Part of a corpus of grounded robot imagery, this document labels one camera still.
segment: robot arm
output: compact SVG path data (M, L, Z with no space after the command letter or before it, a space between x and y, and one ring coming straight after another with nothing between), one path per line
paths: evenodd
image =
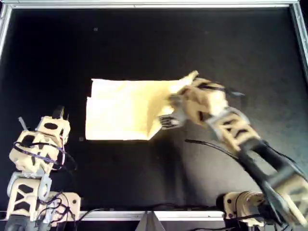
M263 205L270 208L273 220L279 224L307 226L308 182L304 173L292 161L271 149L242 112L228 106L222 85L197 78L196 71L194 75L196 78L191 85L170 96L170 104L175 110L159 118L162 129L180 127L187 119L210 127L258 184L266 200ZM259 154L277 172L265 174L248 152Z
M79 217L80 197L71 192L50 192L50 172L64 164L64 145L70 124L63 119L64 108L44 116L34 131L25 128L10 152L19 172L10 179L7 194L6 230L47 231L58 222ZM62 153L61 162L58 155Z

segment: aluminum frame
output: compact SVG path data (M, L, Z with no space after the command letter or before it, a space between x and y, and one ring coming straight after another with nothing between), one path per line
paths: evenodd
M14 9L98 9L98 8L266 8L289 7L304 73L308 82L308 36L298 0L2 0L0 14L0 60L10 17ZM84 220L138 221L144 211L96 211ZM155 211L160 221L223 221L221 211Z
M94 211L83 221L140 221L145 211ZM221 211L155 211L160 221L223 221Z

